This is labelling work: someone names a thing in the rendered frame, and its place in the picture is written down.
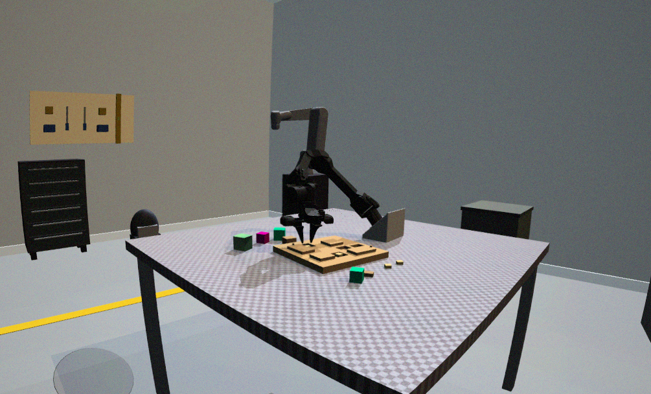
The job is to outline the small magenta block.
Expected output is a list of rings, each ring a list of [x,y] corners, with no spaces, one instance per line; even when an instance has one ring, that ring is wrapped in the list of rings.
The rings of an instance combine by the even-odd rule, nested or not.
[[[269,242],[269,233],[263,233],[262,231],[260,233],[257,233],[257,243],[266,244],[268,242]]]

